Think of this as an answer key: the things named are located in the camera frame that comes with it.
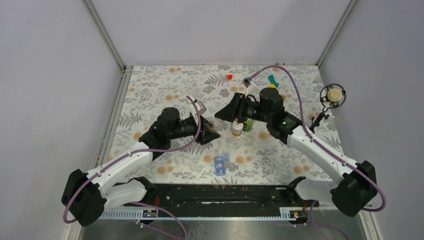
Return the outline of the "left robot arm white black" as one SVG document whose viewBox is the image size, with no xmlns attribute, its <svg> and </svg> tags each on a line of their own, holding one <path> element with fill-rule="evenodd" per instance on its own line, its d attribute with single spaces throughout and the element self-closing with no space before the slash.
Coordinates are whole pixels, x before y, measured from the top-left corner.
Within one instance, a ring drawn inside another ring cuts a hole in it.
<svg viewBox="0 0 424 240">
<path fill-rule="evenodd" d="M 99 167 L 83 172 L 74 170 L 68 177 L 61 202 L 65 206 L 63 220 L 71 214 L 72 222 L 86 227 L 94 223 L 104 211 L 130 202 L 144 206 L 155 200 L 153 185 L 144 177 L 126 183 L 121 178 L 138 167 L 150 164 L 164 153 L 172 152 L 171 141 L 192 137 L 187 143 L 205 145 L 220 138 L 211 123 L 194 110 L 186 119 L 174 107 L 162 110 L 149 130 L 125 153 Z"/>
</svg>

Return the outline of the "amber pill bottle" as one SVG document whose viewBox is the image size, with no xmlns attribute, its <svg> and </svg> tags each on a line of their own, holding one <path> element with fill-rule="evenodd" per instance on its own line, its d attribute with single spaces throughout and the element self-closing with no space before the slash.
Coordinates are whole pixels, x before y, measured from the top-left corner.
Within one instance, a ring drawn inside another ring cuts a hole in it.
<svg viewBox="0 0 424 240">
<path fill-rule="evenodd" d="M 222 125 L 219 122 L 216 122 L 216 121 L 212 122 L 211 125 L 216 132 L 218 132 L 222 127 Z"/>
</svg>

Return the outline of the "blue weekly pill organizer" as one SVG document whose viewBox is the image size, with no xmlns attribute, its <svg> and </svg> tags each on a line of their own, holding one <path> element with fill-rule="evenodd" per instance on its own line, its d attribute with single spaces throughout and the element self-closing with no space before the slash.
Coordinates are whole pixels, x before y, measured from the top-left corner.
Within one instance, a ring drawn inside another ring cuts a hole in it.
<svg viewBox="0 0 424 240">
<path fill-rule="evenodd" d="M 213 158 L 215 174 L 217 176 L 224 176 L 226 174 L 226 163 L 230 160 L 230 154 L 217 155 Z"/>
</svg>

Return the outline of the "white cap pill bottle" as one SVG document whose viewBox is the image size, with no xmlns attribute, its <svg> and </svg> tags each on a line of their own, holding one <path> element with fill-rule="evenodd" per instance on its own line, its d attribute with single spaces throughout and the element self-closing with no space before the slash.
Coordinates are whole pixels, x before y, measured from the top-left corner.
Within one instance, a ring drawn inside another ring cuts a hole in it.
<svg viewBox="0 0 424 240">
<path fill-rule="evenodd" d="M 241 122 L 237 122 L 236 120 L 231 125 L 231 133 L 235 137 L 241 136 L 243 133 L 244 124 Z"/>
</svg>

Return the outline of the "green pill bottle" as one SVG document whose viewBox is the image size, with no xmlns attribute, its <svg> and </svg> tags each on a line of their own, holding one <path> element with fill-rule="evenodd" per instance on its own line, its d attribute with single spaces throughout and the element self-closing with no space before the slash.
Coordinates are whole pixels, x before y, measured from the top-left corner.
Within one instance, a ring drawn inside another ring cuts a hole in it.
<svg viewBox="0 0 424 240">
<path fill-rule="evenodd" d="M 253 128 L 253 125 L 254 125 L 254 120 L 248 118 L 247 120 L 245 120 L 243 122 L 243 131 L 246 132 L 246 133 L 251 132 L 252 131 L 252 128 Z"/>
</svg>

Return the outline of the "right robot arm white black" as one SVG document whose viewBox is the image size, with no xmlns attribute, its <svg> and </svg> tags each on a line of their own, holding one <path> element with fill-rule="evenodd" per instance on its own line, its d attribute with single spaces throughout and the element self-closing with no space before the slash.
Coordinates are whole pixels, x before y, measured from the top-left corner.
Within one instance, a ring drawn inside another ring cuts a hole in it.
<svg viewBox="0 0 424 240">
<path fill-rule="evenodd" d="M 275 88 L 264 88 L 256 100 L 236 92 L 231 101 L 214 115 L 226 122 L 241 123 L 251 119 L 266 124 L 268 132 L 286 146 L 294 148 L 331 178 L 331 181 L 298 177 L 287 191 L 293 206 L 305 200 L 331 203 L 349 217 L 366 209 L 378 194 L 375 167 L 368 161 L 353 160 L 316 137 L 296 116 L 285 110 L 284 99 Z"/>
</svg>

